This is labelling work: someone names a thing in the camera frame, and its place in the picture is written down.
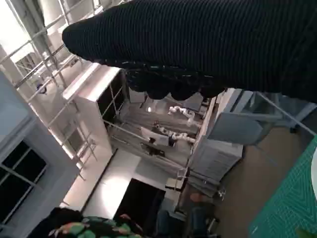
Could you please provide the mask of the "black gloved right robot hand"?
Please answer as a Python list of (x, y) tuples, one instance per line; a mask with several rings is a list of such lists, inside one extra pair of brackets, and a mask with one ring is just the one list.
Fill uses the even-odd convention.
[(154, 100), (236, 88), (317, 101), (314, 0), (132, 0), (69, 25), (62, 40)]

